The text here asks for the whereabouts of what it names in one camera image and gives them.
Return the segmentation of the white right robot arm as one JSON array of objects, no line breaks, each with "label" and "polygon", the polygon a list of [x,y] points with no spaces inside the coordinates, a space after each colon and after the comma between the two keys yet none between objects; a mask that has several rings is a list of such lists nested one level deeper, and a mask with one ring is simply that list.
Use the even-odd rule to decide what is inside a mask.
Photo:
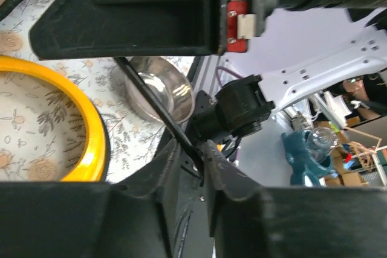
[{"label": "white right robot arm", "polygon": [[[288,10],[344,7],[353,21],[386,0],[279,0]],[[269,116],[342,80],[386,70],[386,13],[370,20],[357,39],[309,63],[264,75],[233,80],[216,94],[215,103],[195,115],[190,129],[198,142],[241,139],[261,129]]]}]

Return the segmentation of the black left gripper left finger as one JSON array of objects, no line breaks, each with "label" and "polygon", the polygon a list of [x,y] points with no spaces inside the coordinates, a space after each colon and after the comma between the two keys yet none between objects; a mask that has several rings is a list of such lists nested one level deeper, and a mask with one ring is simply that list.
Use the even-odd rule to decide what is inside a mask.
[{"label": "black left gripper left finger", "polygon": [[219,29],[220,0],[54,0],[29,39],[42,60],[207,56]]}]

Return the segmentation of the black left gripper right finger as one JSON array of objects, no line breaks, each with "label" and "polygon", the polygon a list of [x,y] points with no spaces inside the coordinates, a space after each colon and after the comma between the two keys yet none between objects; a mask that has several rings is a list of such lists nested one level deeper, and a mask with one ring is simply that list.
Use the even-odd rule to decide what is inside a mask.
[{"label": "black left gripper right finger", "polygon": [[264,187],[204,146],[204,182],[171,140],[117,184],[3,182],[2,257],[385,257],[386,192]]}]

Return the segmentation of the black tent pole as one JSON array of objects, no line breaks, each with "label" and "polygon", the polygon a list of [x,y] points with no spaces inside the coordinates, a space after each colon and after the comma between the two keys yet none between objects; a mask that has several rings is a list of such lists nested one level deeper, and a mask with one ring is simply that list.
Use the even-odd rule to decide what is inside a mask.
[{"label": "black tent pole", "polygon": [[203,160],[196,151],[193,144],[190,142],[184,131],[174,120],[168,110],[163,106],[162,102],[152,92],[151,88],[140,77],[130,61],[125,57],[115,57],[114,61],[118,64],[120,69],[126,74],[128,79],[134,84],[134,86],[141,92],[142,96],[150,104],[150,106],[156,111],[171,134],[180,143],[183,150],[187,153],[187,156],[193,161],[198,172],[204,174]]}]

